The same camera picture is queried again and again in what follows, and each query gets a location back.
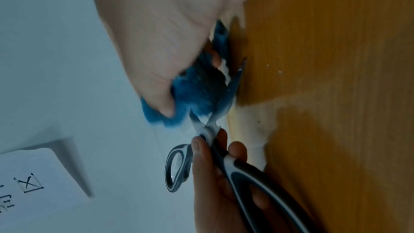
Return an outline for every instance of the wooden surface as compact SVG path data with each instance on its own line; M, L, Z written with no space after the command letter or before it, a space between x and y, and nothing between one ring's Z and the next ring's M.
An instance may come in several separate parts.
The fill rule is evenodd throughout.
M414 0L249 0L229 124L326 232L414 232Z

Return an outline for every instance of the black ink marking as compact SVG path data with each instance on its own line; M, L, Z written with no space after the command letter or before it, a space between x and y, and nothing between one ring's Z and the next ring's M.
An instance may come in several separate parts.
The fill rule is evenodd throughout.
M17 181L17 184L23 190L23 193L29 193L29 192L36 191L39 189L44 189L44 187L39 182L39 180L36 178L36 176L33 173L30 173L30 175L31 176L28 176L26 181L17 180L16 178L14 178L14 180ZM36 182L30 183L30 179L32 177L36 180Z
M0 197L0 201L3 198L8 198L8 199L3 200L2 202L0 202L0 213L1 213L2 209L4 211L7 211L8 208L14 207L14 205L11 203L12 195L5 195L3 197Z

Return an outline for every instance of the blue fabric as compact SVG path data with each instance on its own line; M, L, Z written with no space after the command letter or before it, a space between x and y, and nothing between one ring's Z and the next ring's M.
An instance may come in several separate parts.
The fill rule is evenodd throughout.
M217 21L212 41L213 48L222 59L227 61L228 38L227 29L221 21ZM220 70L214 68L211 62L211 54L202 52L185 74L173 80L171 94L176 103L174 117L163 116L142 98L142 110L147 121L151 124L163 123L166 127L174 127L181 124L190 109L198 116L212 113L227 86L226 77Z

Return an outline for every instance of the wooden table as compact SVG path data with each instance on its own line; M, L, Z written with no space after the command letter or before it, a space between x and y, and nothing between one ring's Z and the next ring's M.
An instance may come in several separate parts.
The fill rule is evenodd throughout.
M249 0L245 20L233 138L326 232L414 232L414 0Z

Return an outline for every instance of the scissors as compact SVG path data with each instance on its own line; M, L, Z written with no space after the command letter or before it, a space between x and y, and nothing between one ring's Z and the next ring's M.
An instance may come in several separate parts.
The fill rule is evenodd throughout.
M249 232L272 232L263 211L253 202L250 185L267 194L269 199L283 211L293 222L293 225L303 233L319 232L316 224L306 211L281 186L275 184L269 177L254 166L232 157L227 150L220 146L216 139L220 127L216 121L227 114L232 106L240 79L244 70L245 61L227 86L227 91L219 99L216 109L211 114L207 124L190 111L190 119L197 136L203 138L210 147L214 164L227 177L234 191L240 207L241 217ZM191 144L174 147L168 154L165 165L165 183L170 192L176 192L181 184L188 179L192 164L193 152ZM172 174L173 160L177 160L176 173Z

